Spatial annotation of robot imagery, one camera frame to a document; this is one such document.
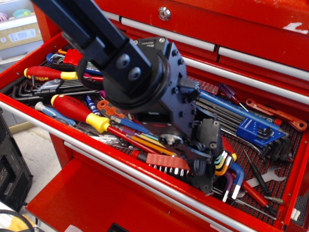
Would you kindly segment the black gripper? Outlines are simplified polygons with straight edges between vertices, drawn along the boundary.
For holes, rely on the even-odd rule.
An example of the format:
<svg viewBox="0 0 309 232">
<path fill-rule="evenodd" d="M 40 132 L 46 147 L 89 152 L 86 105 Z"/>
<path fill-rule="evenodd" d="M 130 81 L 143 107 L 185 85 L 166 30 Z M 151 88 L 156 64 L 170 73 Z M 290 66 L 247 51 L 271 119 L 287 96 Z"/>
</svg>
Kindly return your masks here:
<svg viewBox="0 0 309 232">
<path fill-rule="evenodd" d="M 135 90 L 133 115 L 188 161 L 193 187 L 209 195 L 214 161 L 224 150 L 220 124 L 196 105 L 200 84 L 187 77 L 185 61 L 173 42 L 156 37 L 135 40 L 134 45 L 151 63 L 152 72 Z"/>
</svg>

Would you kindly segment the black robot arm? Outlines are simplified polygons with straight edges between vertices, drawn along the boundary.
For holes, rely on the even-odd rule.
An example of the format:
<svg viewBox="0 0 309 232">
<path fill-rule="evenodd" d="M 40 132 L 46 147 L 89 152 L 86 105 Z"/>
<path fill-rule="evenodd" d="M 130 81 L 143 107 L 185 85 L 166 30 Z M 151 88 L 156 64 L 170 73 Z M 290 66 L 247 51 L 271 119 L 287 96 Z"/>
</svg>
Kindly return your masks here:
<svg viewBox="0 0 309 232">
<path fill-rule="evenodd" d="M 212 190 L 215 159 L 224 150 L 217 117 L 196 105 L 199 83 L 187 77 L 176 45 L 166 38 L 139 39 L 119 31 L 92 0 L 37 0 L 64 38 L 103 74 L 114 106 L 184 158 L 194 187 Z"/>
</svg>

